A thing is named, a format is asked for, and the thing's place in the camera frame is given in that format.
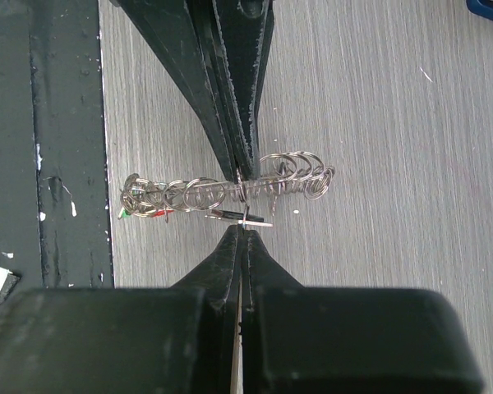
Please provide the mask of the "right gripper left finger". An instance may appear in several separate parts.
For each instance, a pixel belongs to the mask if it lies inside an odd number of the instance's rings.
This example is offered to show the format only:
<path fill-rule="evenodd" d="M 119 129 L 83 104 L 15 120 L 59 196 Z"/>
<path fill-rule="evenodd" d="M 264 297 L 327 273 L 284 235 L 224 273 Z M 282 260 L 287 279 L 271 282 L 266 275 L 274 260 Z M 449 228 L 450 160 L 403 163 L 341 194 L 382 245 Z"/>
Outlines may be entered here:
<path fill-rule="evenodd" d="M 46 289 L 0 315 L 0 393 L 232 393 L 241 231 L 168 288 Z"/>

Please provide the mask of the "red key tag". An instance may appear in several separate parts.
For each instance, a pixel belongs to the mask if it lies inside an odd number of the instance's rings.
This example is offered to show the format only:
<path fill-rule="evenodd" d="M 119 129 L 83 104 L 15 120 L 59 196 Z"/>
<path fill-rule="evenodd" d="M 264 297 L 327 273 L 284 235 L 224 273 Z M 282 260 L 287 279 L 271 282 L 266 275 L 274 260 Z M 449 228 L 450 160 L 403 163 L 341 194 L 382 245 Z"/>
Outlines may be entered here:
<path fill-rule="evenodd" d="M 166 223 L 169 223 L 169 216 L 174 213 L 172 209 L 164 209 L 154 212 L 150 215 L 151 218 L 163 218 Z"/>

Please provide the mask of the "silver key black head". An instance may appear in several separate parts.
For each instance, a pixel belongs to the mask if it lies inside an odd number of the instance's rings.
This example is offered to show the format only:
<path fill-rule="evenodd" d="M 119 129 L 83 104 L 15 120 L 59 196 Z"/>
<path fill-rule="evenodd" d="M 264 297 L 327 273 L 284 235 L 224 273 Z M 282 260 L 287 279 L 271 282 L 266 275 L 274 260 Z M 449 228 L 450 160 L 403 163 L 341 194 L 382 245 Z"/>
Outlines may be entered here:
<path fill-rule="evenodd" d="M 230 222 L 243 227 L 272 227 L 271 222 L 267 222 L 263 217 L 250 215 L 247 211 L 233 212 L 229 210 L 212 209 L 205 215 L 206 218 Z"/>

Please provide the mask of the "large metal keyring with rings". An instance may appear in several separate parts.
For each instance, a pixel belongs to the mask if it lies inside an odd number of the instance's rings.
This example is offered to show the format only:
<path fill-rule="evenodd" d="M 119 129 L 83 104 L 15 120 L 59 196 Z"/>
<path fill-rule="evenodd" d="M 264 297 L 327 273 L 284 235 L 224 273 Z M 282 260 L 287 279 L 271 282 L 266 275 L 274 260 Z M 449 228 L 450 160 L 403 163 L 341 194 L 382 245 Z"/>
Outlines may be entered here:
<path fill-rule="evenodd" d="M 247 204 L 261 196 L 275 203 L 281 195 L 301 194 L 308 200 L 321 198 L 329 190 L 335 168 L 306 151 L 272 153 L 260 160 L 266 170 L 259 179 L 218 181 L 208 177 L 170 182 L 151 181 L 134 173 L 120 190 L 121 209 L 133 217 L 150 218 L 154 212 L 207 212 L 226 201 Z"/>

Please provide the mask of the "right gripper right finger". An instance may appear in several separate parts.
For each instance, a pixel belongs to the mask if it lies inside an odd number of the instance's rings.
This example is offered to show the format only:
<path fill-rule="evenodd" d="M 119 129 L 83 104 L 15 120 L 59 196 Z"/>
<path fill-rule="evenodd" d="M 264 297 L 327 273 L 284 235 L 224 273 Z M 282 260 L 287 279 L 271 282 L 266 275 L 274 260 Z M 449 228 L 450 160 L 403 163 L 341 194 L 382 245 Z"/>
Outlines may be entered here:
<path fill-rule="evenodd" d="M 453 306 L 420 288 L 303 286 L 243 234 L 246 393 L 480 393 Z"/>

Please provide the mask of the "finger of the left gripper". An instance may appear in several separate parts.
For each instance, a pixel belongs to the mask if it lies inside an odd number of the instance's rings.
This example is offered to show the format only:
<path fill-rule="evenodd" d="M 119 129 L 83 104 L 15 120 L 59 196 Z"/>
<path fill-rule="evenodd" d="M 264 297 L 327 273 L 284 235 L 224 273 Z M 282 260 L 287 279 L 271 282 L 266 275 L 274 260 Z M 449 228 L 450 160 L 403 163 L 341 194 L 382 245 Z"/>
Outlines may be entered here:
<path fill-rule="evenodd" d="M 220 92 L 224 94 L 233 175 L 260 177 L 258 114 L 274 30 L 271 1 L 213 1 Z"/>
<path fill-rule="evenodd" d="M 226 122 L 218 110 L 188 1 L 120 1 L 118 3 L 160 60 L 198 116 L 220 169 L 228 181 L 236 176 Z"/>

